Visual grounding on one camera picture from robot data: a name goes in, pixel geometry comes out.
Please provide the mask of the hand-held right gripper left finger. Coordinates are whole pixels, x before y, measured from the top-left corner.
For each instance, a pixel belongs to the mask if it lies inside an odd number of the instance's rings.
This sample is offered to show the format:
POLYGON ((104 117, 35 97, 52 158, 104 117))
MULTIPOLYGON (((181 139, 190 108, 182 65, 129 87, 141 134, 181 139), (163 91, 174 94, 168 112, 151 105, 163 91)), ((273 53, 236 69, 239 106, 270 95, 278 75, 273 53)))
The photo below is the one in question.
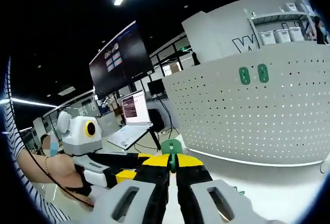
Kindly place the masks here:
POLYGON ((168 203, 169 154, 153 156, 125 180, 101 195, 94 205, 94 223, 162 223, 168 203))

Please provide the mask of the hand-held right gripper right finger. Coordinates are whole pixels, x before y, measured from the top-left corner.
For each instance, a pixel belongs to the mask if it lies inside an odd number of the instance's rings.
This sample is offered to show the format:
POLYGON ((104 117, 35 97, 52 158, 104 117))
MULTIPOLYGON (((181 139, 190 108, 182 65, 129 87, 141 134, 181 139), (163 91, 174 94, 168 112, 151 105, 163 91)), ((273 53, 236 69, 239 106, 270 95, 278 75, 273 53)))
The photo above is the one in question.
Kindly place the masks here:
POLYGON ((251 201, 223 180, 213 180, 203 162, 195 157, 174 155, 178 203, 185 223, 261 223, 251 201))

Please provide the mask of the person's left hand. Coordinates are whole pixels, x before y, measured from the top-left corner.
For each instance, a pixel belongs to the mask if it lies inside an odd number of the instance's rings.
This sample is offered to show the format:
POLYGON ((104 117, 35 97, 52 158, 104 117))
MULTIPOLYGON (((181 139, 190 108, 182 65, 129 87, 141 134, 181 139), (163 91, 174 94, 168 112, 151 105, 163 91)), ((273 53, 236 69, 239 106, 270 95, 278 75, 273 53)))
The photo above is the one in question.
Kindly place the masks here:
POLYGON ((73 193, 89 196, 91 184, 85 179, 84 168, 74 164, 72 157, 66 154, 57 154, 54 160, 58 182, 73 193))

